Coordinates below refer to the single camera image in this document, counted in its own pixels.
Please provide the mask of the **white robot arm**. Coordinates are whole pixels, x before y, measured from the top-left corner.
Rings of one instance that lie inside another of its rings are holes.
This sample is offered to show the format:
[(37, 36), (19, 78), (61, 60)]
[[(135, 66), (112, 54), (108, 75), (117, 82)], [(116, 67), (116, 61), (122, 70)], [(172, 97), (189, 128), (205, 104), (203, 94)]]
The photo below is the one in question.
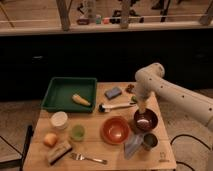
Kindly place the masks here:
[(146, 101), (152, 92), (189, 113), (194, 119), (213, 132), (213, 99), (164, 79), (165, 69), (160, 63), (153, 63), (135, 73), (134, 94), (139, 111), (144, 113)]

